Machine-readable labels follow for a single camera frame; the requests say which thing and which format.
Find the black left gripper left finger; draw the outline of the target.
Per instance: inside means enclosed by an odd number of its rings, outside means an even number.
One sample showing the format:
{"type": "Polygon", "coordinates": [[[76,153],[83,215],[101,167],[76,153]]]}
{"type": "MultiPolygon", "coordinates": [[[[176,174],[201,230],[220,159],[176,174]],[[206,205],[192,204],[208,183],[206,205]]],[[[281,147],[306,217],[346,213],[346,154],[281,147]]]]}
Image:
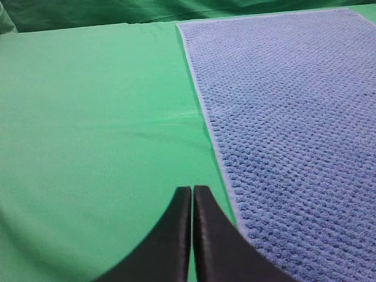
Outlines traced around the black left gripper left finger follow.
{"type": "Polygon", "coordinates": [[[192,190],[178,187],[147,236],[96,281],[187,281],[191,248],[192,190]]]}

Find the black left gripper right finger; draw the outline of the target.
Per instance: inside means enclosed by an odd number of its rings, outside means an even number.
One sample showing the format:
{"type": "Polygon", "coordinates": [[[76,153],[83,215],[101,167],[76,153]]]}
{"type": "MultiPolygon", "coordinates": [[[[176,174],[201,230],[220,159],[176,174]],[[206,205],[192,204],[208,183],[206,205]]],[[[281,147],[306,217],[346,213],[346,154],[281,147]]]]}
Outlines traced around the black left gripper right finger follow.
{"type": "Polygon", "coordinates": [[[294,281],[232,225],[208,186],[193,189],[193,250],[198,281],[294,281]]]}

